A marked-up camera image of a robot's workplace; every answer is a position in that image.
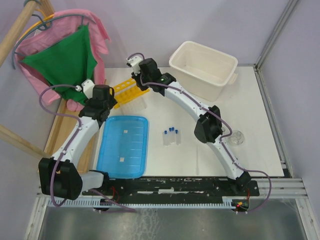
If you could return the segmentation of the yellow test tube rack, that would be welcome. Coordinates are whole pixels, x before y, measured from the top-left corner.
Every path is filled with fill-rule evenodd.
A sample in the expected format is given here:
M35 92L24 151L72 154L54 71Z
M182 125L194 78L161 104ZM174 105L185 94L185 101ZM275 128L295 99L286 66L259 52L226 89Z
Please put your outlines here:
M114 109L118 109L121 105L125 105L150 91L149 89L141 90L132 78L115 85L113 89L114 98L117 101Z

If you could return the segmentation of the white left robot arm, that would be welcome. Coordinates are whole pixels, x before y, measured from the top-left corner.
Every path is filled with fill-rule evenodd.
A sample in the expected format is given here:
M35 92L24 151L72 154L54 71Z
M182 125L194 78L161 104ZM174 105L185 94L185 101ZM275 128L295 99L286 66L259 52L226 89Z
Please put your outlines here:
M99 195L106 195L111 189L107 173L98 170L79 173L77 165L87 144L117 104L115 90L105 84L94 84L89 79L71 88L88 96L85 106L73 117L76 124L62 146L38 164L41 191L51 197L56 207L59 206L56 198L76 200L84 191L94 189Z

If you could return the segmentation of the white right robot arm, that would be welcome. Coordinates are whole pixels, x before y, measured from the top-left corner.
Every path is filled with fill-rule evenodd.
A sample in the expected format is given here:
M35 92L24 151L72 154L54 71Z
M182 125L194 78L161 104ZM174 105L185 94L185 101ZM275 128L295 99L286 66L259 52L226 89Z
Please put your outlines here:
M208 145L222 164L229 183L231 193L242 195L251 181L249 172L240 166L239 161L231 152L224 140L220 109L196 100L170 73L161 73L152 58L137 57L128 63L132 68L131 76L140 90L151 88L181 108L196 122L194 135L198 141Z

